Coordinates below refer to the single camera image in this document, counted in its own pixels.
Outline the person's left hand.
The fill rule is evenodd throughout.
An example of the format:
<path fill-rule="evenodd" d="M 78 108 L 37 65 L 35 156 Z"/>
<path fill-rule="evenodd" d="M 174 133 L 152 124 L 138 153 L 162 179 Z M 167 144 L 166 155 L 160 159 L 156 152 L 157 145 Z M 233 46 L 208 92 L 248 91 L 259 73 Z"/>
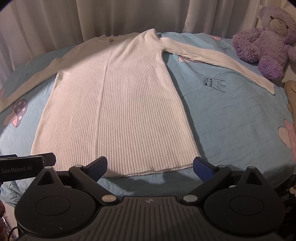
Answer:
<path fill-rule="evenodd" d="M 3 216 L 6 211 L 6 208 L 3 204 L 3 202 L 0 201 L 0 241 L 4 241 L 5 234 L 4 234 L 4 224 L 3 224 Z"/>

